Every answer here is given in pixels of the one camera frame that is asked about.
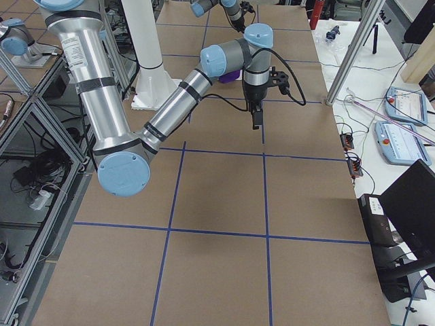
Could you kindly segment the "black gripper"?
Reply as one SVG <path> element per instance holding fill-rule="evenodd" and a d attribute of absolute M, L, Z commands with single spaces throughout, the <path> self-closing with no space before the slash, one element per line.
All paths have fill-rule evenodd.
<path fill-rule="evenodd" d="M 267 89 L 265 84 L 255 86 L 243 83 L 243 93 L 246 107 L 251 113 L 253 130 L 258 130 L 263 125 L 262 101 L 266 98 Z"/>
<path fill-rule="evenodd" d="M 237 20 L 232 20 L 232 27 L 237 32 L 243 33 L 245 30 L 245 19 L 244 17 L 240 17 Z"/>

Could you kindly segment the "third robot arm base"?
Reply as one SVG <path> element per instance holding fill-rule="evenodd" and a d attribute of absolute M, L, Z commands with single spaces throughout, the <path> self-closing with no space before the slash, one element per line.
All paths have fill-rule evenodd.
<path fill-rule="evenodd" d="M 16 67 L 40 69 L 59 52 L 53 45 L 36 42 L 19 18 L 1 21 L 1 49 L 12 56 Z"/>

